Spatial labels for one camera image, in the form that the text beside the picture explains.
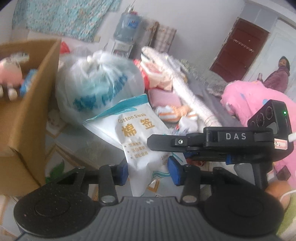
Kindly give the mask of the person's right hand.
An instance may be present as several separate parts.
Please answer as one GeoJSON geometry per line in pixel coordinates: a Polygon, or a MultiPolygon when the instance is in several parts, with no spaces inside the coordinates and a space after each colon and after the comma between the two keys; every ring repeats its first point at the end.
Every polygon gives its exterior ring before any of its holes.
{"type": "Polygon", "coordinates": [[[278,199],[284,210],[286,210],[290,203],[290,194],[286,195],[283,198],[282,196],[291,190],[292,189],[287,181],[274,181],[269,184],[265,192],[278,199]]]}

